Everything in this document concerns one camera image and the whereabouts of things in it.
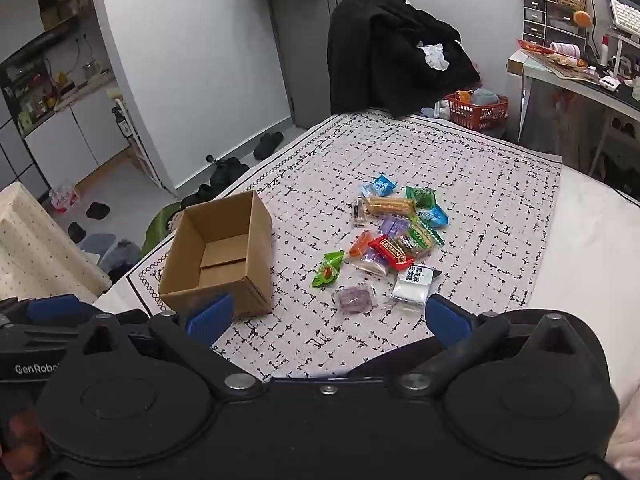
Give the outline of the light green fruit packet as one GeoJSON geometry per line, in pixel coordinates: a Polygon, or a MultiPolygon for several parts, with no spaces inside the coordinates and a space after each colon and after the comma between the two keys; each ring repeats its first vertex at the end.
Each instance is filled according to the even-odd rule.
{"type": "Polygon", "coordinates": [[[324,287],[333,284],[336,281],[338,274],[340,274],[344,255],[344,250],[327,252],[324,254],[320,266],[318,267],[316,274],[314,274],[311,286],[324,287]]]}

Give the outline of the brown cardboard box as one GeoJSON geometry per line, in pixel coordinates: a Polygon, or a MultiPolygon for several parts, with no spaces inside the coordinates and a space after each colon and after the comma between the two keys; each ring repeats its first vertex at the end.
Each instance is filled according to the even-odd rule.
{"type": "Polygon", "coordinates": [[[158,294],[171,310],[191,313],[230,295],[233,316],[272,310],[270,213],[254,191],[183,211],[158,294]]]}

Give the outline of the blue plum snack packet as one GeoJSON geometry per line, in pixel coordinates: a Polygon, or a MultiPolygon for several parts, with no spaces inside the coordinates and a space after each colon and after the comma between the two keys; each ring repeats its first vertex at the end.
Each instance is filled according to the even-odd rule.
{"type": "Polygon", "coordinates": [[[360,186],[360,193],[363,198],[370,200],[375,197],[387,197],[393,194],[396,188],[396,183],[386,177],[385,174],[380,174],[373,181],[360,186]]]}

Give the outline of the orange sausage snack packet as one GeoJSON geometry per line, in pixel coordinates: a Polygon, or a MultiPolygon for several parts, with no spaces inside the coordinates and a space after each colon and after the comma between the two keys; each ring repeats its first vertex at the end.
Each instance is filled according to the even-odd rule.
{"type": "Polygon", "coordinates": [[[369,230],[362,231],[348,250],[349,258],[351,259],[361,258],[369,249],[369,243],[371,240],[373,240],[372,232],[369,230]]]}

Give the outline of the blue green snack packet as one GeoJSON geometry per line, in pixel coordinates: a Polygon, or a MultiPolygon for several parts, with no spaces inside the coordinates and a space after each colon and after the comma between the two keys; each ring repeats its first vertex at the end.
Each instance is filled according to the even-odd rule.
{"type": "Polygon", "coordinates": [[[433,229],[443,229],[449,226],[449,218],[438,205],[431,208],[419,208],[416,213],[419,219],[433,229]]]}

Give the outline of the green leaf cartoon rug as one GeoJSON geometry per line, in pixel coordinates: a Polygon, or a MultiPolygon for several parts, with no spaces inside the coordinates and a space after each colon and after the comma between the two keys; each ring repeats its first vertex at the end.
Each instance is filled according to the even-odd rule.
{"type": "Polygon", "coordinates": [[[145,256],[162,240],[177,229],[182,216],[180,203],[165,206],[151,221],[145,231],[140,255],[145,256]]]}

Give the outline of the clear purple printed packet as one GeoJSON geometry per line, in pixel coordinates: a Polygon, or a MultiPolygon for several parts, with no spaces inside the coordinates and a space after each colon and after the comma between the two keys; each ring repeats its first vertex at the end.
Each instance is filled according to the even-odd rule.
{"type": "Polygon", "coordinates": [[[386,276],[390,267],[385,259],[374,250],[367,250],[361,257],[349,262],[358,270],[377,276],[386,276]]]}

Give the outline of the black clothes over chair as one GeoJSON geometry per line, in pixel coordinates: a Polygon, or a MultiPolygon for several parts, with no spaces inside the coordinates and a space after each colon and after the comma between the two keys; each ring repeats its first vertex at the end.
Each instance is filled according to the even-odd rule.
{"type": "Polygon", "coordinates": [[[343,0],[326,45],[333,114],[420,112],[480,84],[457,29],[407,0],[343,0]]]}

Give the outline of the red candy bar packet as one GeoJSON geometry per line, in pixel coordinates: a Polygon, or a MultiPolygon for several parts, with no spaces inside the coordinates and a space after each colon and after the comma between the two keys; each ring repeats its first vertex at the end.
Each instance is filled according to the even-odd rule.
{"type": "Polygon", "coordinates": [[[395,271],[406,270],[414,263],[413,256],[406,254],[405,251],[387,235],[381,235],[371,240],[369,247],[380,255],[395,271]]]}

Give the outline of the purple wafer bar packet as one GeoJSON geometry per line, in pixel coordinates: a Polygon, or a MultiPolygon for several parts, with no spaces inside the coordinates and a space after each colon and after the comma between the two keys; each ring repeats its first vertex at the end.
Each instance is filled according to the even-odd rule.
{"type": "Polygon", "coordinates": [[[386,216],[383,223],[378,228],[378,235],[386,235],[389,238],[405,233],[410,226],[410,221],[406,217],[386,216]]]}

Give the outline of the green milk bread packet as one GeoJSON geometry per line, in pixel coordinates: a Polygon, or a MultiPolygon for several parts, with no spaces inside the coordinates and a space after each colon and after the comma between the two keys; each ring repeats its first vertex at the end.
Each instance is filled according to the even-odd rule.
{"type": "Polygon", "coordinates": [[[395,238],[402,250],[414,258],[422,257],[445,245],[442,238],[429,226],[410,224],[405,232],[395,238]]]}

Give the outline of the white black text packet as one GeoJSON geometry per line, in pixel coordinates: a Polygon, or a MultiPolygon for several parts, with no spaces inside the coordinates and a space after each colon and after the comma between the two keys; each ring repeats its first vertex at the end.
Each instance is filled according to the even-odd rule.
{"type": "Polygon", "coordinates": [[[405,304],[424,307],[434,279],[440,274],[442,272],[431,266],[415,263],[397,274],[390,296],[405,304]]]}

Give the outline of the dark green snack packet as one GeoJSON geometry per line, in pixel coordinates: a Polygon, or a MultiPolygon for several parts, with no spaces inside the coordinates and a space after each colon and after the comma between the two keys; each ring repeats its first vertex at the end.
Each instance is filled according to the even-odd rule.
{"type": "Polygon", "coordinates": [[[406,186],[405,193],[408,200],[412,200],[418,209],[431,209],[437,205],[435,191],[432,188],[406,186]]]}

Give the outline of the long biscuit stick packet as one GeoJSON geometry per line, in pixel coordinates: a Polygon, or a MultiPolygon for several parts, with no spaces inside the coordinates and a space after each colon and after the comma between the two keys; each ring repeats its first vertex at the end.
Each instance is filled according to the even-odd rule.
{"type": "Polygon", "coordinates": [[[410,217],[416,213],[416,204],[408,198],[371,197],[364,203],[369,214],[399,214],[410,217]]]}

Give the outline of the clear purple cake packet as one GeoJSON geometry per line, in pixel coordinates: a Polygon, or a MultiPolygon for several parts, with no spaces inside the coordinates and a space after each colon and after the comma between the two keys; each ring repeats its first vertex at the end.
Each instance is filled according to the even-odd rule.
{"type": "Polygon", "coordinates": [[[341,288],[333,293],[332,298],[337,307],[347,313],[366,312],[376,306],[374,291],[368,285],[341,288]]]}

